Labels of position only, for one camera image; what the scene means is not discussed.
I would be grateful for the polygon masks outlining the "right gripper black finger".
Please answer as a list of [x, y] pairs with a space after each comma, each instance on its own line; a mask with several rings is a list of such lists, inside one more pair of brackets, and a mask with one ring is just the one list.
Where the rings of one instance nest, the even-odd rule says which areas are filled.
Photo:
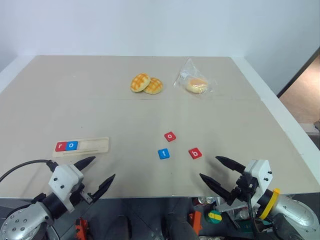
[[202, 173], [199, 174], [201, 179], [204, 181], [204, 183], [216, 194], [218, 194], [220, 197], [222, 197], [226, 203], [231, 206], [234, 202], [234, 198], [232, 197], [231, 193], [221, 187], [221, 184], [217, 181], [215, 181], [213, 178], [204, 175]]
[[233, 159], [224, 156], [216, 156], [215, 158], [232, 171], [236, 171], [240, 174], [243, 174], [245, 171], [246, 167]]

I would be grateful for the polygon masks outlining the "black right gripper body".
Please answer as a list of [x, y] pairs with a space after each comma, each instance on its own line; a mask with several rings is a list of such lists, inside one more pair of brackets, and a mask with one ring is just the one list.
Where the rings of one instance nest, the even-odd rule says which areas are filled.
[[248, 203], [252, 196], [255, 194], [258, 185], [259, 183], [257, 178], [245, 172], [236, 181], [236, 186], [230, 192], [226, 203], [231, 206], [235, 199], [238, 199], [241, 202], [245, 201]]

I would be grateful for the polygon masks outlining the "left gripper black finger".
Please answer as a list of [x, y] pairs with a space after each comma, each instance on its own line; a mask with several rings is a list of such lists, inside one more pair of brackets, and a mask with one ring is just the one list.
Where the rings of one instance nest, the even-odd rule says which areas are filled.
[[103, 183], [99, 185], [98, 190], [91, 196], [93, 201], [97, 201], [100, 197], [102, 197], [105, 194], [105, 192], [107, 192], [115, 176], [116, 175], [113, 174], [112, 176], [108, 177]]
[[81, 159], [79, 161], [77, 161], [74, 166], [79, 170], [82, 171], [83, 169], [85, 169], [96, 157], [95, 156], [90, 156], [90, 157], [86, 157], [84, 159]]

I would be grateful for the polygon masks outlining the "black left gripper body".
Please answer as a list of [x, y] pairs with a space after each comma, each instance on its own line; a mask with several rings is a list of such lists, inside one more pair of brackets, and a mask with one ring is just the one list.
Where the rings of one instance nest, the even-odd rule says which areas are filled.
[[83, 201], [85, 201], [88, 205], [91, 205], [99, 199], [98, 193], [101, 190], [100, 187], [94, 193], [85, 192], [84, 188], [85, 185], [83, 183], [77, 184], [72, 188], [69, 200], [74, 207]]

